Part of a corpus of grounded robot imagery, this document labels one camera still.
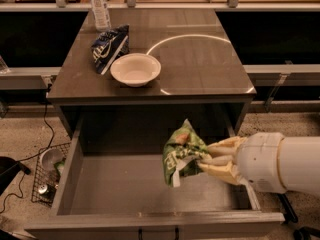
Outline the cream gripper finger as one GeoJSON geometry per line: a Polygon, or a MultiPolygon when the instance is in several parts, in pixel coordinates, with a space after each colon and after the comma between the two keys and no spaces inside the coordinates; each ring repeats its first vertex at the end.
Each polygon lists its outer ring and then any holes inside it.
{"type": "Polygon", "coordinates": [[[225,146],[209,146],[208,152],[212,157],[219,157],[219,156],[233,155],[234,149],[232,147],[225,147],[225,146]]]}
{"type": "Polygon", "coordinates": [[[232,162],[233,157],[231,155],[218,156],[211,159],[203,159],[198,162],[198,165],[213,165],[213,166],[225,166],[228,162],[232,162]]]}

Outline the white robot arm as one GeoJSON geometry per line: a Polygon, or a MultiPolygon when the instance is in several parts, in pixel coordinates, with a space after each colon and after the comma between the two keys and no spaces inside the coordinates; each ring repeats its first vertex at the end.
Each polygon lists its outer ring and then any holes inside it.
{"type": "Polygon", "coordinates": [[[208,151],[210,157],[198,166],[224,182],[258,192],[320,196],[320,137],[257,133],[211,144],[208,151]]]}

